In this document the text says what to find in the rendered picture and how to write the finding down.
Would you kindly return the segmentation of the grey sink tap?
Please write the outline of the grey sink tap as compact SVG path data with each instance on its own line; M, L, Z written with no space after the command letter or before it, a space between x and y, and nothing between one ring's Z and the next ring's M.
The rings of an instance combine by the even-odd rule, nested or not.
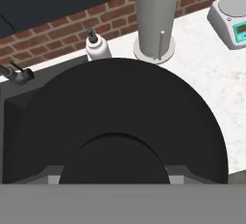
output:
M23 87L29 81L34 80L35 73L30 68L23 69L15 62L11 62L11 65L15 69L17 69L17 71L8 69L6 66L0 63L0 74L2 74L5 78L10 80L11 82Z

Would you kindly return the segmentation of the white paper towel roll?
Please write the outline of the white paper towel roll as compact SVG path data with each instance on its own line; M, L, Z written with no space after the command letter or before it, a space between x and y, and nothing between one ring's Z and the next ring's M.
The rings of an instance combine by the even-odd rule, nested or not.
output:
M172 37L177 0L135 0L138 40L141 52L156 58L158 56L160 31L165 31L164 42Z

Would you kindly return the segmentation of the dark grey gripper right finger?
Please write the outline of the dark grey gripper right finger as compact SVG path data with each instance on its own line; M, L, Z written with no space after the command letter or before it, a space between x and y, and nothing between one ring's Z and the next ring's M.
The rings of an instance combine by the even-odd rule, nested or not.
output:
M184 165L167 165L165 170L171 185L214 185L213 181L193 174Z

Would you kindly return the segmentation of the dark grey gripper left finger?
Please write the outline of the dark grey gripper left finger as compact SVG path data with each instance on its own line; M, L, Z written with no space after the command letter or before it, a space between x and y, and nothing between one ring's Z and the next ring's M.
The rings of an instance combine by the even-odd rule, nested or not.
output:
M50 165L35 176L20 181L27 185L57 185L62 174L62 165Z

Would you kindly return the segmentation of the dark grey sink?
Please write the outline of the dark grey sink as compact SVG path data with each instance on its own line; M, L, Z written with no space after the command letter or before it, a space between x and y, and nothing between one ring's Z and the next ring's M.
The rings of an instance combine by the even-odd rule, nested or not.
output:
M20 117L32 97L50 80L67 69L88 62L87 56L69 57L61 61L48 61L33 65L34 80L25 86L0 77L0 184L3 182L4 131L12 121Z

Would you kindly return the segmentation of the white digital kitchen scale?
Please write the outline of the white digital kitchen scale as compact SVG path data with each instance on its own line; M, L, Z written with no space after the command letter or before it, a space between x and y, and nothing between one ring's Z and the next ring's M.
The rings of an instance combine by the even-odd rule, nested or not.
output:
M215 0L207 19L230 50L246 48L246 0Z

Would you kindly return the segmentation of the pale grey paper towel holder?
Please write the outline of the pale grey paper towel holder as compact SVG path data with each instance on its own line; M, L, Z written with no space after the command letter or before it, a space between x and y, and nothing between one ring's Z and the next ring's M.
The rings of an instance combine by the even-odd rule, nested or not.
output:
M175 53L175 40L173 37L171 37L168 43L168 48L164 49L164 47L166 46L166 43L164 42L164 36L165 36L165 31L161 30L159 48L158 48L158 56L156 58L148 57L144 55L140 50L139 40L138 38L136 38L135 43L134 43L135 57L140 61L148 62L152 64L162 64L170 60Z

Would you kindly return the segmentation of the white soap dispenser bottle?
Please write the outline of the white soap dispenser bottle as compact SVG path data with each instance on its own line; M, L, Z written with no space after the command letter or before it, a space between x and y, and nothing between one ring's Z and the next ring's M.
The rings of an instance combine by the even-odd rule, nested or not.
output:
M111 57L111 50L107 41L96 34L91 28L86 30L86 52L92 61L108 59Z

